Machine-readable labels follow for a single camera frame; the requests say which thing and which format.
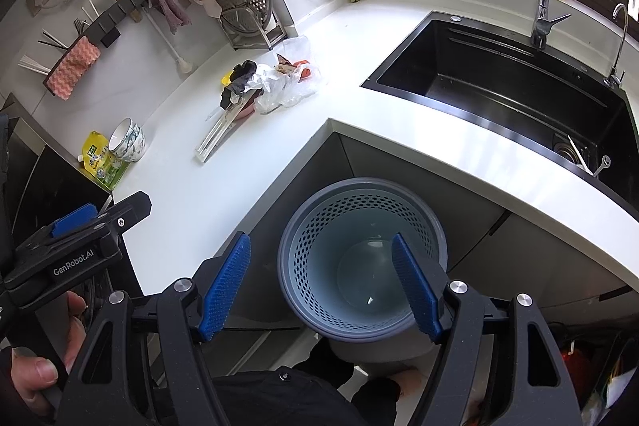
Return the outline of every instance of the perforated trash can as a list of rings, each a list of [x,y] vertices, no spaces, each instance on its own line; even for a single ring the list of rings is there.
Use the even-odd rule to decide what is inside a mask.
[[[299,318],[344,342],[382,340],[414,324],[392,265],[398,232],[413,254],[446,269],[442,225],[406,188],[359,177],[311,196],[286,226],[278,252],[280,285]]]

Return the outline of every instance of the white brush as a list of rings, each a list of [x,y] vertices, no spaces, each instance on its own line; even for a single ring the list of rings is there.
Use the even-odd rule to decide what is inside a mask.
[[[146,15],[146,18],[149,19],[149,22],[151,23],[151,26],[153,26],[153,28],[155,28],[155,31],[158,32],[158,34],[162,37],[162,39],[164,39],[164,42],[166,42],[166,45],[173,52],[173,56],[176,58],[176,60],[178,62],[178,68],[180,69],[180,73],[183,73],[183,74],[190,73],[191,70],[193,69],[193,64],[191,64],[189,61],[184,60],[184,58],[180,57],[180,54],[172,46],[172,44],[169,42],[169,40],[164,36],[164,33],[162,33],[162,30],[157,25],[155,20],[153,20],[153,17],[151,16],[151,14],[148,12],[148,10],[146,8],[143,8],[143,12]]]
[[[49,74],[51,70],[48,67],[43,66],[41,63],[37,63],[33,58],[27,55],[22,55],[22,58],[18,61],[18,65],[30,71],[40,74]]]

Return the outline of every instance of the kitchen sink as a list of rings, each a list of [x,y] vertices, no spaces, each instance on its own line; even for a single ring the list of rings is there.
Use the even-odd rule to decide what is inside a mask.
[[[637,127],[625,92],[528,37],[433,12],[362,84],[485,127],[561,164],[639,221]],[[576,144],[591,171],[577,166]]]

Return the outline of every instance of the cabinet door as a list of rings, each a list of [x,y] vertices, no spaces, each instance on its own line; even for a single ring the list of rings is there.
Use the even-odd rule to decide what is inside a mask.
[[[515,214],[487,235],[449,276],[497,298],[511,299],[525,292],[542,308],[624,285],[594,260]]]
[[[454,266],[504,212],[501,206],[433,172],[357,140],[341,137],[356,177],[379,177],[414,191],[442,223],[448,268]]]
[[[639,314],[639,293],[630,291],[614,298],[599,300],[597,296],[564,305],[555,305],[541,310],[547,321],[558,321],[564,325],[587,325],[611,323]]]
[[[351,170],[344,149],[337,135],[332,135],[249,233],[250,264],[231,307],[231,315],[261,323],[293,317],[277,277],[277,250],[284,228],[297,209],[316,191],[349,177]]]

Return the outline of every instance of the human hand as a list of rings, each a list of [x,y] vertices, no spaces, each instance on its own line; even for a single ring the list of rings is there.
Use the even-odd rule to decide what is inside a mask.
[[[86,304],[82,297],[75,292],[67,291],[69,308],[69,334],[66,342],[66,353],[63,359],[66,371],[69,373],[80,351],[86,333],[81,321],[76,318]],[[30,358],[21,356],[12,350],[11,378],[15,390],[31,409],[38,415],[45,416],[50,411],[50,404],[40,393],[40,390],[53,386],[58,380],[58,371],[51,361],[45,358]]]

